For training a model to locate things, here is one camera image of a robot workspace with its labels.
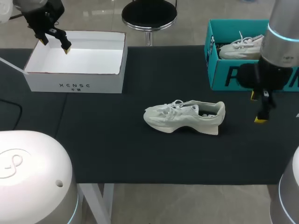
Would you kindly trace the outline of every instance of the xense logo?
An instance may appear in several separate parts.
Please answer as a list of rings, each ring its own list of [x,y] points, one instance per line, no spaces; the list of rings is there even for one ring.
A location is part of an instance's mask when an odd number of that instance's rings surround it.
[[[206,53],[206,66],[207,67],[209,65],[210,55],[212,54],[214,43],[215,43],[215,40],[214,40],[214,36],[212,35],[211,36],[211,41],[210,41],[210,46],[209,46],[209,49]]]
[[[64,87],[64,85],[66,87],[88,87],[90,88],[90,84],[86,84],[86,85],[83,85],[83,84],[59,84],[59,87]]]

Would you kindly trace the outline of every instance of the stool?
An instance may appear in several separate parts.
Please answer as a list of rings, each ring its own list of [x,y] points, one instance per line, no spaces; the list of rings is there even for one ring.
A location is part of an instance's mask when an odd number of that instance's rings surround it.
[[[153,32],[170,27],[177,15],[177,0],[175,6],[165,0],[133,0],[121,13],[127,26],[145,32],[146,46],[153,46]]]
[[[0,223],[81,224],[71,160],[55,139],[0,132]]]
[[[299,224],[299,148],[282,175],[270,203],[272,224]]]

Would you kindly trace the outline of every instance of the black cable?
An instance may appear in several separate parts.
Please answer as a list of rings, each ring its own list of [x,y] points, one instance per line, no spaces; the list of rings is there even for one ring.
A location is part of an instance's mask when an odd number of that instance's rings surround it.
[[[23,16],[23,14],[14,15],[14,16],[10,17],[9,20],[13,20],[13,19],[19,18],[21,16]]]
[[[22,116],[22,113],[23,113],[23,108],[22,108],[21,105],[19,105],[17,103],[14,103],[14,102],[11,102],[11,101],[8,101],[8,100],[0,99],[0,101],[2,101],[4,103],[8,103],[8,104],[13,104],[13,105],[19,107],[19,109],[20,109],[20,113],[19,113],[18,119],[17,119],[17,121],[16,121],[16,123],[14,125],[14,128],[13,128],[13,130],[14,130],[17,127],[17,125],[18,125],[18,123],[19,123],[19,121],[21,119],[21,116]]]
[[[66,93],[65,95],[65,98],[64,98],[64,102],[63,102],[63,105],[62,105],[62,110],[61,110],[61,114],[60,114],[60,118],[59,118],[59,122],[58,122],[58,125],[57,125],[57,129],[55,131],[55,135],[54,135],[54,138],[56,139],[57,137],[57,134],[58,134],[58,131],[59,131],[59,128],[60,128],[60,123],[61,123],[61,120],[62,120],[62,116],[64,114],[64,108],[65,108],[65,104],[66,104],[66,100],[67,100],[67,96],[68,96],[69,93]]]

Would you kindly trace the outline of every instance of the teal shoe box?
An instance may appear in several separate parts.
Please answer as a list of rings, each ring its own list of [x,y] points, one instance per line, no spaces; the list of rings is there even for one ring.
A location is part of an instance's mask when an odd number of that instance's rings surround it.
[[[222,60],[217,55],[216,46],[229,44],[244,37],[265,35],[269,20],[210,20],[207,28],[205,56],[212,90],[248,91],[236,80],[238,68],[244,63],[257,63],[258,60]],[[299,91],[299,70],[293,73],[284,91]]]

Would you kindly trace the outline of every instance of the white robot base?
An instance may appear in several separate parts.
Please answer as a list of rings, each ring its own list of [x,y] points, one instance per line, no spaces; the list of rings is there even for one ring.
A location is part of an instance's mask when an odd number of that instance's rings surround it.
[[[80,224],[71,160],[48,135],[0,132],[0,224]]]
[[[299,224],[299,148],[282,175],[270,203],[272,224]]]

